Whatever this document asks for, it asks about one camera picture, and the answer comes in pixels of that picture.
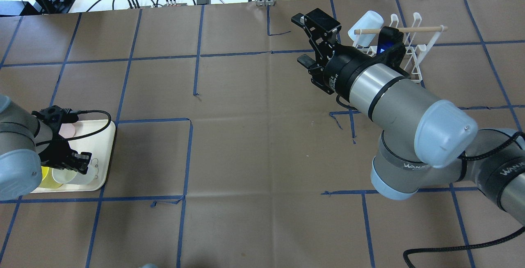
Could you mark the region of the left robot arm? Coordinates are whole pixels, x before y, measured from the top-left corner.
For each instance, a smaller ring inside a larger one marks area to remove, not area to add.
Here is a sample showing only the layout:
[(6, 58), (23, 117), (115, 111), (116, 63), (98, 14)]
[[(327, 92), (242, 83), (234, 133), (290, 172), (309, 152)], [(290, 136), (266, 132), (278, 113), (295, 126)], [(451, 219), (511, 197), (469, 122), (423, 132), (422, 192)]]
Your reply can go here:
[(41, 167), (87, 173), (90, 152), (73, 150), (59, 130), (78, 120), (71, 109), (51, 106), (28, 113), (6, 95), (0, 97), (0, 198), (13, 200), (34, 191)]

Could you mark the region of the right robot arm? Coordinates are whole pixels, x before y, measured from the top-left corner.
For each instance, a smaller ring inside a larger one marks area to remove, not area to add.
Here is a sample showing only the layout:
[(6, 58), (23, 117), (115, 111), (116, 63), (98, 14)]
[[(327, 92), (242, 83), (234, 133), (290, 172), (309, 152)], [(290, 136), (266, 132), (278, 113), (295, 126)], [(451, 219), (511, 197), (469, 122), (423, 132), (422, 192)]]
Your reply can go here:
[(313, 85), (336, 93), (382, 128), (371, 182), (383, 196), (405, 200), (423, 186), (468, 180), (499, 209), (525, 220), (524, 133), (479, 129), (452, 102), (414, 83), (401, 69), (403, 31), (384, 27), (388, 38), (375, 56), (344, 46), (341, 25), (316, 8), (291, 18), (306, 33), (315, 58), (297, 61)]

